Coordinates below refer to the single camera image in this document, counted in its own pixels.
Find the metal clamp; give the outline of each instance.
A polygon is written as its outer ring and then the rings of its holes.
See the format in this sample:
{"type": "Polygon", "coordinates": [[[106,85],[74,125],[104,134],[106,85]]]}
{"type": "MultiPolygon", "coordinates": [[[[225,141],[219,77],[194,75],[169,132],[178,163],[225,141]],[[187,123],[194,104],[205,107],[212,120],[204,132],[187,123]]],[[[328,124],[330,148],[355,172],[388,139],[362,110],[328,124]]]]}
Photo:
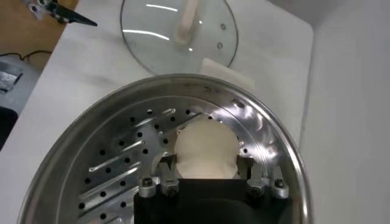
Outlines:
{"type": "Polygon", "coordinates": [[[179,193],[179,181],[171,172],[167,163],[159,163],[161,192],[167,197],[174,197],[179,193]]]}
{"type": "Polygon", "coordinates": [[[283,181],[282,170],[275,166],[272,170],[271,194],[275,198],[288,198],[288,185],[283,181]]]}
{"type": "Polygon", "coordinates": [[[254,198],[260,198],[269,186],[269,178],[265,177],[263,166],[258,163],[252,166],[250,173],[250,179],[246,181],[249,185],[249,194],[254,198]]]}

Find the black base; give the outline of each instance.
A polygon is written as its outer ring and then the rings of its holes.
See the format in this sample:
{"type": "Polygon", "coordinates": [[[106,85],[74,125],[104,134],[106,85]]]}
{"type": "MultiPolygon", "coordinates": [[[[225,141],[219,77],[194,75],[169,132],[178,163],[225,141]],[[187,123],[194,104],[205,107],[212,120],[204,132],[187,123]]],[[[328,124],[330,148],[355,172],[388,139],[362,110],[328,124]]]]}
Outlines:
{"type": "Polygon", "coordinates": [[[135,224],[250,224],[291,222],[292,201],[250,194],[245,180],[179,179],[172,198],[134,196],[135,224]]]}

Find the metal tool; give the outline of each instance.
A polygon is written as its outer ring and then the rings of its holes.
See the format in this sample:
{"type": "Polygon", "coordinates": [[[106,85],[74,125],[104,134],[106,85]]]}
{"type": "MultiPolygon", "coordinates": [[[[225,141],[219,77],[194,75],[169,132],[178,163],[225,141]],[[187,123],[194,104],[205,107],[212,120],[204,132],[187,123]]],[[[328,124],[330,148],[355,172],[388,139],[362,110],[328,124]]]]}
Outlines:
{"type": "MultiPolygon", "coordinates": [[[[227,82],[183,74],[140,80],[83,113],[42,162],[26,194],[19,224],[131,223],[134,196],[144,192],[140,189],[141,174],[147,174],[144,167],[151,167],[155,158],[164,163],[164,152],[173,155],[177,130],[193,119],[225,123],[239,139],[239,156],[252,161],[240,170],[256,173],[261,167],[260,173],[270,179],[271,187],[288,186],[293,218],[283,223],[313,222],[302,160],[272,112],[227,82]],[[273,177],[277,166],[282,177],[273,177]]],[[[151,175],[157,185],[156,196],[162,194],[161,181],[174,180],[169,174],[172,171],[164,176],[159,174],[160,168],[151,175]]],[[[192,186],[190,180],[181,180],[185,179],[179,179],[179,194],[192,186]]],[[[246,175],[229,181],[247,186],[246,175]]],[[[152,185],[148,179],[141,187],[152,185]]]]}
{"type": "Polygon", "coordinates": [[[89,26],[98,26],[96,22],[60,5],[57,0],[22,1],[37,19],[42,19],[44,14],[50,14],[60,23],[81,23],[89,26]]]}

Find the black object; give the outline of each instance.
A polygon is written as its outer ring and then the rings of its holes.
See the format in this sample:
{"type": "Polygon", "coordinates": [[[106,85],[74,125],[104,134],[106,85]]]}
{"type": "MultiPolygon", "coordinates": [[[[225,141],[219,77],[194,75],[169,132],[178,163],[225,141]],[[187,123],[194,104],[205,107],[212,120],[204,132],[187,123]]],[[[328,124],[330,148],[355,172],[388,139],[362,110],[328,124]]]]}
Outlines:
{"type": "Polygon", "coordinates": [[[81,23],[89,26],[98,26],[96,22],[78,14],[77,12],[67,9],[54,1],[49,2],[46,5],[46,10],[51,13],[53,18],[57,19],[61,23],[81,23]]]}
{"type": "Polygon", "coordinates": [[[0,151],[18,120],[18,114],[8,108],[0,107],[0,151]]]}
{"type": "Polygon", "coordinates": [[[175,197],[157,185],[152,198],[134,196],[135,224],[283,223],[292,219],[292,200],[253,197],[246,180],[179,179],[175,197]]]}

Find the screw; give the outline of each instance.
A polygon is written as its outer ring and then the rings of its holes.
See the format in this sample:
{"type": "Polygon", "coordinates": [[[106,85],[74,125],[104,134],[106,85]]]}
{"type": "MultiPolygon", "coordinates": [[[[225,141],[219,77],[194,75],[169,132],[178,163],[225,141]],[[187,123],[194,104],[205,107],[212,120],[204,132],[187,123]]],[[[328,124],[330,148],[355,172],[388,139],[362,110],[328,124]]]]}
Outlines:
{"type": "Polygon", "coordinates": [[[283,180],[282,179],[276,179],[275,180],[275,187],[277,188],[283,188],[285,186],[285,184],[283,183],[283,180]]]}
{"type": "Polygon", "coordinates": [[[151,186],[152,185],[152,183],[153,183],[153,180],[150,178],[150,177],[147,177],[147,178],[144,178],[143,180],[142,180],[142,185],[143,186],[151,186]]]}
{"type": "Polygon", "coordinates": [[[37,12],[37,11],[38,11],[38,9],[37,9],[37,7],[36,7],[35,5],[31,6],[31,10],[32,10],[33,12],[37,12]]]}
{"type": "Polygon", "coordinates": [[[259,188],[257,188],[257,187],[251,187],[250,191],[249,191],[249,194],[253,198],[260,198],[261,195],[262,195],[261,190],[259,188]]]}
{"type": "Polygon", "coordinates": [[[166,196],[169,198],[175,197],[177,195],[177,191],[175,189],[168,189],[166,191],[166,196]]]}

